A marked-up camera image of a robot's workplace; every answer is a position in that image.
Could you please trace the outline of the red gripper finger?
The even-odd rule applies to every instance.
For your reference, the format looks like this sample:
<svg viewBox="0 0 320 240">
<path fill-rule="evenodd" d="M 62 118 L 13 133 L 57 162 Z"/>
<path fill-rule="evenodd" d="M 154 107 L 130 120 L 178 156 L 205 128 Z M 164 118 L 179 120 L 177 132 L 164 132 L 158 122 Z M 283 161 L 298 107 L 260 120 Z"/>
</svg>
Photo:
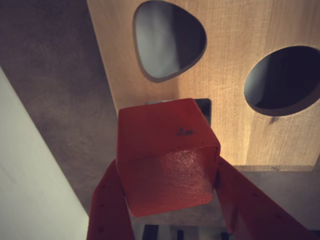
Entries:
<svg viewBox="0 0 320 240">
<path fill-rule="evenodd" d="M 225 159 L 215 161 L 214 188 L 227 229 L 235 239 L 318 239 Z"/>
<path fill-rule="evenodd" d="M 116 161 L 105 171 L 92 194 L 88 240 L 133 240 L 134 232 Z"/>
</svg>

